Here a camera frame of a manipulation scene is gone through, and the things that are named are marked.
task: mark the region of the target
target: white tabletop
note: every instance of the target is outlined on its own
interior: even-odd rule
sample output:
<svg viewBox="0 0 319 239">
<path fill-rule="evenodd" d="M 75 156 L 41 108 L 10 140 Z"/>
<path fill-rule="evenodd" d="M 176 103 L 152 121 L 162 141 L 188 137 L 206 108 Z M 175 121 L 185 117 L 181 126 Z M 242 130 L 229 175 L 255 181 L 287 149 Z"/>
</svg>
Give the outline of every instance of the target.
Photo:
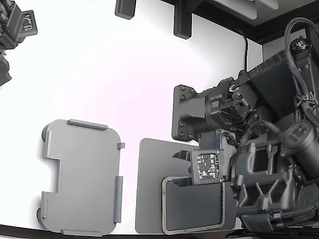
<svg viewBox="0 0 319 239">
<path fill-rule="evenodd" d="M 237 78 L 244 41 L 193 17 L 189 40 L 172 33 L 173 6 L 138 0 L 128 21 L 114 15 L 115 0 L 17 0 L 34 10 L 38 35 L 7 51 L 12 80 L 0 88 L 0 225 L 43 229 L 36 218 L 41 192 L 56 191 L 57 164 L 42 158 L 42 129 L 57 119 L 107 124 L 126 148 L 122 223 L 113 234 L 136 234 L 139 143 L 173 141 L 173 89 L 200 92 Z M 262 62 L 250 42 L 249 68 Z"/>
</svg>

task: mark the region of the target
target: electronic chip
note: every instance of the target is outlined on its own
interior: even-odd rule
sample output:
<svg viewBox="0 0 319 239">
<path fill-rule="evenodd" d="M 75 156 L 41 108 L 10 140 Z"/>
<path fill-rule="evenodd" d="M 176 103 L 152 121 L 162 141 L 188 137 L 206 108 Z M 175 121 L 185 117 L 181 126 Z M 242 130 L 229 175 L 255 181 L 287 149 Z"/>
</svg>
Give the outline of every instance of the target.
<svg viewBox="0 0 319 239">
<path fill-rule="evenodd" d="M 218 179 L 219 164 L 216 154 L 200 154 L 197 157 L 199 179 Z"/>
</svg>

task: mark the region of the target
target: gray plastic lid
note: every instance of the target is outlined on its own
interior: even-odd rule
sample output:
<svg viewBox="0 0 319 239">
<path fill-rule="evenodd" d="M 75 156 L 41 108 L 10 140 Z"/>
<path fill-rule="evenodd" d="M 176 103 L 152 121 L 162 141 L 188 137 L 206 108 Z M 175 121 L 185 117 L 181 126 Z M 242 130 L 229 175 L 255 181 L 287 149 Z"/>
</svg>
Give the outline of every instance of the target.
<svg viewBox="0 0 319 239">
<path fill-rule="evenodd" d="M 102 236 L 121 222 L 121 143 L 106 125 L 56 120 L 43 130 L 44 158 L 59 160 L 58 191 L 42 192 L 39 222 L 65 235 Z"/>
</svg>

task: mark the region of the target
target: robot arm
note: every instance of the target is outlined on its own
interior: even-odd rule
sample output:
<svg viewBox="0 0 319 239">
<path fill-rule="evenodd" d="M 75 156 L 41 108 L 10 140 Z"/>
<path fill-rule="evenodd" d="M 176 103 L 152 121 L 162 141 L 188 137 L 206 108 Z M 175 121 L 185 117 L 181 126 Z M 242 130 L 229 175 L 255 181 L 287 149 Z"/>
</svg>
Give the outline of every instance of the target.
<svg viewBox="0 0 319 239">
<path fill-rule="evenodd" d="M 297 23 L 310 25 L 311 41 L 290 43 Z M 285 50 L 237 80 L 202 93 L 174 89 L 172 137 L 199 142 L 199 150 L 175 155 L 190 161 L 191 172 L 191 180 L 175 183 L 231 182 L 237 215 L 252 232 L 298 225 L 318 213 L 316 205 L 297 210 L 296 199 L 301 184 L 319 182 L 319 30 L 296 18 L 285 35 Z"/>
<path fill-rule="evenodd" d="M 33 35 L 37 35 L 33 11 L 21 11 L 14 1 L 0 0 L 0 86 L 11 80 L 4 51 L 15 49 Z"/>
</svg>

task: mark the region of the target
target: cylindrical motor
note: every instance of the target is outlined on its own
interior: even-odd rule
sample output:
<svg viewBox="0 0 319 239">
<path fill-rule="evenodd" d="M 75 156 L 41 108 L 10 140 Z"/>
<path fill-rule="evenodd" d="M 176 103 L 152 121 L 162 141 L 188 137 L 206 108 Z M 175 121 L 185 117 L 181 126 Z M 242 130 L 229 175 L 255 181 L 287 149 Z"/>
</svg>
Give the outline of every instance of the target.
<svg viewBox="0 0 319 239">
<path fill-rule="evenodd" d="M 286 132 L 284 145 L 296 152 L 293 157 L 307 176 L 319 177 L 318 135 L 309 121 L 292 125 Z"/>
</svg>

